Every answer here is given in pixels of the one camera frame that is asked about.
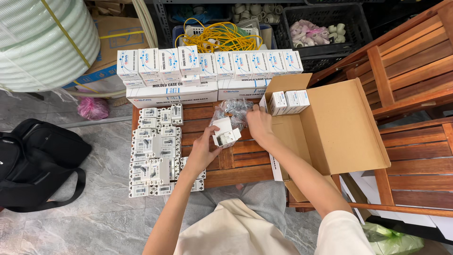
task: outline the wooden chair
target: wooden chair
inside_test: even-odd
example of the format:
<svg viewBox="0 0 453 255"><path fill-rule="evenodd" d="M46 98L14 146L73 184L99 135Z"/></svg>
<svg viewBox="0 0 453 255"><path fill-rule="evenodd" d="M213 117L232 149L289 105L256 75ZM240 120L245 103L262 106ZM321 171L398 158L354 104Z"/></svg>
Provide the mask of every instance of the wooden chair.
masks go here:
<svg viewBox="0 0 453 255"><path fill-rule="evenodd" d="M381 205L350 203L351 207L453 217L453 117L380 131L391 167L375 170ZM289 207L313 207L294 203Z"/></svg>
<svg viewBox="0 0 453 255"><path fill-rule="evenodd" d="M328 70L345 63L347 79L359 78L375 120L453 102L453 2L445 0L381 36Z"/></svg>

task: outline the green plastic bag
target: green plastic bag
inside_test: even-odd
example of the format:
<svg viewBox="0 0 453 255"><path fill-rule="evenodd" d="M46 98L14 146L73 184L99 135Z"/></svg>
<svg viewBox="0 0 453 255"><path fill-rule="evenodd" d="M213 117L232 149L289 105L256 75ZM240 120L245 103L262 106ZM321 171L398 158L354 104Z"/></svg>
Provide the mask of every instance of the green plastic bag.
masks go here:
<svg viewBox="0 0 453 255"><path fill-rule="evenodd" d="M363 232L376 255L407 255L423 248L423 238L365 222Z"/></svg>

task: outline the person's right hand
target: person's right hand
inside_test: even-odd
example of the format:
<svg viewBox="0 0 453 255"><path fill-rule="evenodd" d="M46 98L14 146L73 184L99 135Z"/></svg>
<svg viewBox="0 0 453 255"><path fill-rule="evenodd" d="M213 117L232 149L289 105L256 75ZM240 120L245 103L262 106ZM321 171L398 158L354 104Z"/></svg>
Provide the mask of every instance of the person's right hand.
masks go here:
<svg viewBox="0 0 453 255"><path fill-rule="evenodd" d="M264 147L265 142L274 136L272 132L272 116L266 113L264 107L259 107L255 104L253 110L248 110L247 122L250 135L261 147Z"/></svg>

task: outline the white corrugated pipe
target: white corrugated pipe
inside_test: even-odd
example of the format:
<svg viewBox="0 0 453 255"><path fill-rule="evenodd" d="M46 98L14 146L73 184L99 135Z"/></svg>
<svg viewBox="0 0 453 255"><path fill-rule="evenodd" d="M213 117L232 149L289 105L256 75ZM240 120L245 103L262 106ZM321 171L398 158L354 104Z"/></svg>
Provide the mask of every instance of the white corrugated pipe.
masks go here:
<svg viewBox="0 0 453 255"><path fill-rule="evenodd" d="M13 0L6 2L10 4L10 10L25 8L22 5L16 6ZM34 4L30 4L32 9L45 9L41 1L33 2ZM63 13L59 14L58 20L89 64L92 64L99 53L100 41L97 29L83 0L47 0L46 2L53 11L58 9L61 12L61 5L66 6ZM3 11L0 10L1 24L4 24L4 20L10 20L9 16L4 16L8 12ZM47 11L39 13L50 17ZM34 30L36 24L29 24L28 19L30 17L27 16L23 16L22 20L15 19L15 27L24 24L23 31L27 26L29 30ZM72 82L88 70L87 65L67 37L53 20L52 22L49 27L38 34L0 49L0 89L13 92L52 90Z"/></svg>

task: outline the open cardboard box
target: open cardboard box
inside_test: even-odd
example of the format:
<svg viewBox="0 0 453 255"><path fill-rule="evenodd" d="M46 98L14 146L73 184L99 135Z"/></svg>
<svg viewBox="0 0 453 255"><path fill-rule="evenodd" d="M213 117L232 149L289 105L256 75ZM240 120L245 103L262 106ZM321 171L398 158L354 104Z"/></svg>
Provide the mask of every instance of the open cardboard box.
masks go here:
<svg viewBox="0 0 453 255"><path fill-rule="evenodd" d="M260 106L269 108L273 92L307 89L312 74L276 76L267 87ZM272 117L272 130L293 152L323 176L390 167L390 160L377 129L360 80L348 80L307 89L310 106L299 114ZM270 155L276 181L297 202L307 199Z"/></svg>

